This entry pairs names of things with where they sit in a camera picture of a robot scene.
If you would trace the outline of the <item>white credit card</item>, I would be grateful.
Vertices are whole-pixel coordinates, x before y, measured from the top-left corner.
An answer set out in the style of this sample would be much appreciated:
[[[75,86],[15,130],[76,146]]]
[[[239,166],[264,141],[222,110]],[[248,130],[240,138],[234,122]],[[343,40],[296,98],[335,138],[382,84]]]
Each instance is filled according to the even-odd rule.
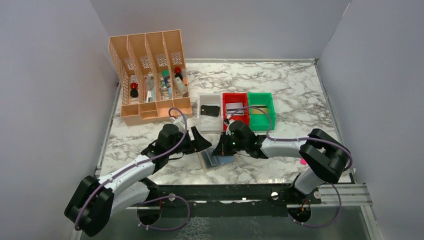
[[[244,107],[243,102],[231,102],[225,104],[225,115],[235,115],[235,116],[243,116],[245,114],[245,110],[239,110]]]

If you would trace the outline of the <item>black chip card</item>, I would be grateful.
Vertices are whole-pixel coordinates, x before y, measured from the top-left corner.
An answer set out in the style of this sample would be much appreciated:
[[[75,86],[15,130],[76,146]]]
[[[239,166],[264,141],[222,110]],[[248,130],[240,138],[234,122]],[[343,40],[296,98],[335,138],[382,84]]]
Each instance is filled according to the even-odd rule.
[[[221,114],[221,108],[219,105],[201,105],[200,115],[219,117]]]

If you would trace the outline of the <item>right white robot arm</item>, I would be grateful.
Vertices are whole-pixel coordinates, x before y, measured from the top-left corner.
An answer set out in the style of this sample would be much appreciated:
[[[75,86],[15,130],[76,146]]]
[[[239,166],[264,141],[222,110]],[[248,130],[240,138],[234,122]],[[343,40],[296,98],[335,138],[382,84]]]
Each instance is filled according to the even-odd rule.
[[[319,128],[300,138],[276,138],[269,134],[255,134],[244,122],[229,124],[220,135],[213,156],[233,156],[244,151],[255,159],[290,157],[304,159],[307,170],[293,181],[291,193],[305,198],[324,183],[336,184],[342,173],[352,165],[347,148]]]

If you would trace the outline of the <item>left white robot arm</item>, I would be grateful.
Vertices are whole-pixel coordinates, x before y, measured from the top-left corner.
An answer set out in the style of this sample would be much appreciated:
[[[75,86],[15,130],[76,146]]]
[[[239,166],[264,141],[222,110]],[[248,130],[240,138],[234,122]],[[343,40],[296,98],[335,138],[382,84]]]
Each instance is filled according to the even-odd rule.
[[[83,178],[64,215],[77,231],[93,237],[107,225],[113,214],[147,200],[151,187],[142,180],[163,168],[171,155],[189,155],[211,145],[194,126],[187,130],[176,124],[165,124],[157,139],[127,165],[99,178],[90,175]]]

